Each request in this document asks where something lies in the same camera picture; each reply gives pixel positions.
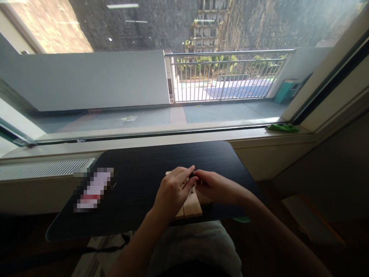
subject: window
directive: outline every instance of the window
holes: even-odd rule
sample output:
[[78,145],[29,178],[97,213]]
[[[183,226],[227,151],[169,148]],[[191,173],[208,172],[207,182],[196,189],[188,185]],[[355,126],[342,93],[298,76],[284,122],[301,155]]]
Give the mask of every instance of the window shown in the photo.
[[369,9],[338,2],[0,3],[0,125],[63,142],[290,122],[285,111],[318,93],[305,85]]

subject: black table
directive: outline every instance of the black table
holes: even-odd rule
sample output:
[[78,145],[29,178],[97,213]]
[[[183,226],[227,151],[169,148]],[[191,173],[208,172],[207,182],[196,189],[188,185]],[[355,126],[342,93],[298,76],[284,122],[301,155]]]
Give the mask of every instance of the black table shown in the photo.
[[[50,225],[48,241],[97,237],[137,230],[154,204],[166,171],[178,166],[215,171],[244,186],[263,201],[261,191],[228,142],[199,142],[116,149],[104,152],[93,168],[113,167],[115,187],[106,191],[98,208],[73,212],[73,195]],[[172,225],[245,216],[236,206],[215,204],[203,209],[201,217],[176,220]]]

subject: railing post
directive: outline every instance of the railing post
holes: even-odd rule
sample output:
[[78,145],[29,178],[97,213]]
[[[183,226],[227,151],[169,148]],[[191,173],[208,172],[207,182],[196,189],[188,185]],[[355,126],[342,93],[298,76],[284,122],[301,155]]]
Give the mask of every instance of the railing post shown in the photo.
[[170,72],[170,80],[172,85],[172,93],[173,93],[173,102],[176,102],[176,93],[175,93],[175,73],[172,67],[174,67],[174,58],[169,57],[169,72]]
[[223,96],[223,92],[224,92],[224,87],[226,85],[227,74],[228,74],[228,70],[229,70],[229,64],[230,64],[230,61],[231,61],[231,57],[232,57],[232,55],[229,55],[229,59],[228,59],[228,63],[227,63],[227,69],[226,69],[226,75],[225,75],[225,78],[224,78],[224,81],[223,81],[222,94],[220,95],[219,101],[222,100],[222,96]]
[[270,90],[271,90],[272,86],[274,85],[275,80],[277,79],[277,76],[279,75],[279,73],[280,73],[280,72],[281,72],[281,70],[283,69],[284,64],[286,63],[286,60],[289,58],[289,56],[290,56],[290,54],[289,54],[289,53],[287,53],[287,54],[286,54],[286,57],[285,57],[285,58],[284,58],[284,60],[281,62],[281,65],[280,65],[279,67],[277,67],[277,71],[275,72],[275,76],[273,76],[273,81],[271,82],[271,84],[270,84],[270,86],[269,86],[268,90],[266,91],[266,94],[265,94],[265,97],[264,97],[264,98],[266,98],[266,97],[268,96],[268,94],[269,94],[269,92],[270,92]]

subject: finger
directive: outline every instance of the finger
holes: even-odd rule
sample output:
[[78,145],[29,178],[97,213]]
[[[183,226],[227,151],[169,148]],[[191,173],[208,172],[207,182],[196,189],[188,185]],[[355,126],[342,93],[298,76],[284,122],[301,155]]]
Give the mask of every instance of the finger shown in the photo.
[[199,179],[205,181],[206,183],[210,183],[212,180],[213,175],[209,171],[205,170],[196,170],[193,175],[197,176]]
[[188,176],[190,176],[191,175],[191,173],[193,172],[195,170],[195,166],[193,165],[193,166],[191,166],[190,168],[187,168],[186,170],[184,170],[184,171],[182,171],[182,172],[180,172],[177,176],[176,176],[176,178],[181,182],[181,184],[183,183],[183,182],[185,182],[186,181],[186,179],[188,178]]
[[198,177],[192,177],[187,181],[187,183],[183,186],[182,191],[184,194],[188,195],[191,188],[194,186],[194,184],[198,181]]
[[177,176],[179,173],[181,173],[182,171],[186,170],[187,168],[185,167],[176,167],[175,169],[173,169],[168,175],[171,176]]

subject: person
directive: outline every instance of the person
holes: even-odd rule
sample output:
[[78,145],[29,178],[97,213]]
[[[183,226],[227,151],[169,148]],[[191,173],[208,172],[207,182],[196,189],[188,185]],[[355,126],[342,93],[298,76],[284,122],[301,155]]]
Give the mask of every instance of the person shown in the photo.
[[168,227],[195,182],[197,190],[215,202],[242,206],[253,224],[264,229],[307,275],[332,276],[250,191],[215,172],[194,169],[177,167],[163,178],[152,209],[107,277],[242,276],[234,244],[219,221]]

